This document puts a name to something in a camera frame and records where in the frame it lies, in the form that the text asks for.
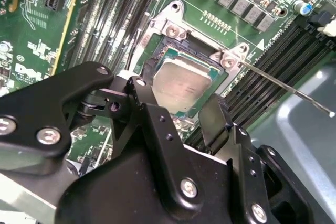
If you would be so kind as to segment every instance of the capacitor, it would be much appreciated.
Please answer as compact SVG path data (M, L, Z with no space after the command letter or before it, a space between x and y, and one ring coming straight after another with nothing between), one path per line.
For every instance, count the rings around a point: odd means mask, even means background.
M303 0L296 0L293 5L294 10L302 16L311 14L313 7Z

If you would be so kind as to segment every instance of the ram slot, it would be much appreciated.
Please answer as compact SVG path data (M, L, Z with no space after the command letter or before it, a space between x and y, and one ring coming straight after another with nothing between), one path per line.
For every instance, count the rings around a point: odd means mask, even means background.
M124 25L127 17L132 13L137 0L125 0L121 7L116 10L114 19L111 22L108 36L104 39L98 54L95 56L98 62L104 62L108 59L108 52L111 51L116 40L117 34Z
M88 15L85 17L79 39L76 43L74 53L71 57L70 67L83 62L83 57L88 50L88 45L93 35L95 26L98 23L99 16L102 12L106 0L91 0L88 9Z
M93 32L93 37L88 45L88 50L83 61L97 61L98 52L101 47L101 40L113 25L113 20L117 16L120 2L123 0L107 0L103 7L101 17L97 19L98 24Z
M138 31L140 24L143 22L144 14L149 8L152 0L139 0L138 4L135 6L135 13L132 15L132 18L125 30L125 34L119 43L119 46L116 52L113 54L113 60L109 63L109 68L112 71L117 71L131 40L135 37L135 34Z

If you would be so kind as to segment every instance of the silver screw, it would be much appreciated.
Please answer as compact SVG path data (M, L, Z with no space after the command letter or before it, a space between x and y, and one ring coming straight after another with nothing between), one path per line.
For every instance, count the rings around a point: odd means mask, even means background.
M103 75L107 75L109 72L104 67L97 68L98 73L101 73Z
M234 65L234 61L231 59L226 59L223 61L223 65L225 68L231 68Z
M270 147L267 148L268 152L272 155L275 156L275 152L273 151L273 149L271 149Z
M141 80L141 79L137 79L137 83L141 86L145 86L146 85L146 82L144 80Z
M197 187L190 179L183 179L181 181L181 190L188 198L195 198L197 195Z
M61 139L61 134L53 128L44 128L37 135L37 140L42 144L56 144Z
M261 206L254 203L252 205L252 212L253 212L253 215L254 215L254 217L256 218L257 221L259 221L260 223L266 223L267 216L266 216L266 213Z
M9 118L0 118L0 136L11 134L16 129L16 123Z
M240 131L244 136L247 136L247 132L246 132L244 129L239 128L239 131Z

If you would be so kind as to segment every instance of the dimm slot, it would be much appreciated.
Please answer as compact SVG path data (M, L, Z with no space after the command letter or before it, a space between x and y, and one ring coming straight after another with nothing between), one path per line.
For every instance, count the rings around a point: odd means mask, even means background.
M316 66L316 64L318 64L327 54L329 53L328 50L324 50L323 52L319 53L319 56L317 58L315 58L313 61L311 61L308 65L307 65L307 69L302 70L302 73L300 73L300 75L295 76L295 78L293 78L293 84L295 84L296 82L298 82L302 77L304 77L314 66ZM273 106L274 104L276 104L278 102L278 100L286 94L286 91L283 89L280 89L278 91L278 93L274 96L273 99L269 100L267 102L267 104L265 105L265 108L269 108L271 106ZM253 115L250 119L242 121L242 123L244 125L251 125L253 124L258 118L260 117L260 114L255 114Z
M296 24L291 24L280 36L283 39L281 41L280 39L276 40L273 46L262 55L261 59L255 64L255 66L262 71L267 71L268 66L272 62L276 61L276 59L285 49L283 45L288 45L290 42L294 41L294 39L300 34L300 32L302 32L302 28L300 28ZM261 79L260 75L252 71L249 71L247 75L248 77L243 77L240 80L239 84L234 87L235 91L233 90L227 95L226 101L229 104L233 104L236 100L238 100L239 97L242 95L242 92L251 87L258 78L258 80Z
M309 35L306 35L306 36L301 36L301 38L299 38L298 40L298 43L297 45L305 45L304 43L310 38ZM280 69L282 69L284 66L285 68L288 67L287 64L288 64L288 61L290 59L293 58L293 55L296 55L300 50L302 50L302 47L298 46L298 47L289 47L289 50L286 51L285 55L281 56L280 59L278 61L274 61L269 64L268 68L267 68L267 71L268 71L268 74L270 74L271 76L276 76L277 73L280 72ZM261 77L261 76L258 76L258 78L256 78L257 81L257 84L254 85L254 88L253 89L249 89L247 88L247 94L245 94L246 97L254 97L254 95L258 92L259 90L259 87L265 85L268 80ZM234 104L235 108L239 108L239 106L243 105L243 103L246 103L246 100L243 100L243 99L239 99L239 100L236 100L235 102L233 102L232 104Z
M73 67L82 62L81 57L84 56L84 54L86 53L87 45L89 44L92 36L94 24L96 24L97 17L100 16L104 2L105 0L90 1L90 7L88 9L89 15L85 17L81 26L81 33L79 35L78 41L76 42L76 47L72 55L69 67Z
M323 50L322 52L320 52L318 54L317 57L315 57L312 61L310 61L307 65L306 68L304 68L301 71L299 71L297 73L297 75L295 75L293 78L290 78L290 80L288 81L289 85L295 85L300 79L302 79L314 66L316 66L316 64L318 64L330 51L329 50ZM271 99L267 99L266 103L263 104L263 106L261 106L259 108L260 111L256 111L255 114L251 114L252 116L248 117L248 116L242 116L242 118L244 118L243 120L237 118L238 121L241 121L242 125L248 125L250 126L252 123L254 123L264 112L266 112L266 110L269 107L272 107L274 104L276 104L278 102L278 100L286 94L286 90L281 89L277 86L272 86L274 88Z
M103 9L102 14L99 19L97 19L97 24L93 32L93 37L88 45L88 50L86 55L83 58L83 61L97 61L97 46L99 46L99 40L102 35L102 32L106 30L105 26L108 26L106 23L111 18L113 9L117 9L118 0L107 0Z
M301 55L300 57L295 57L297 54L292 53L292 57L287 62L286 65L284 65L282 68L278 68L278 72L274 73L273 76L275 76L277 79L289 84L293 85L298 81L294 79L294 76L296 76L297 72L300 77L303 77L304 71L301 73L301 71L297 71L301 66L305 66L305 69L308 67L308 64L310 61L312 61L316 56L320 55L319 52L321 52L324 48L324 45L322 43L319 43L314 36L310 36L310 39L306 42L306 44L301 47ZM233 105L234 109L232 113L232 116L236 123L239 123L240 125L245 125L245 122L255 114L262 115L262 113L265 111L265 102L269 101L269 98L273 98L277 90L281 90L280 87L273 84L270 81L265 81L264 84L261 84L259 87L255 87L257 92L252 96L244 99L245 104L244 106L237 106L236 104Z
M118 32L125 23L128 15L136 3L137 0L125 0L121 7L118 10L118 14L115 15L115 18L112 20L112 26L110 28L108 36L105 38L102 47L97 55L98 62L102 62L104 65L108 65L108 55L112 50L113 44L117 37Z
M119 44L119 47L117 48L114 54L114 61L110 63L110 69L112 69L112 71L116 71L116 68L121 63L123 56L128 48L127 45L128 43L130 43L130 41L134 38L134 35L137 33L137 29L141 24L144 14L149 8L151 1L152 0L140 0L138 2L137 7L135 8L136 13L130 20L130 24L128 25L125 34L121 40L121 43Z

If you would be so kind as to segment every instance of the black plastic bracket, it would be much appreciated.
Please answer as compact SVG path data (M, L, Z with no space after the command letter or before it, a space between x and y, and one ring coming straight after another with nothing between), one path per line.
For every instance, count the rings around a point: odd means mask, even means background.
M113 90L102 89L86 96L80 113L112 118L112 159L136 141L136 134L143 134L163 206L178 220L192 218L202 208L204 193L168 110L158 106L151 86L142 78L131 77L124 86L117 82L123 81L115 79ZM195 185L196 195L183 193L184 179Z
M14 120L16 129L0 136L0 170L53 173L71 145L66 118L71 121L76 100L92 90L108 87L112 80L112 73L103 65L86 62L2 97L0 117ZM37 140L37 132L46 127L61 133L57 143L46 145Z

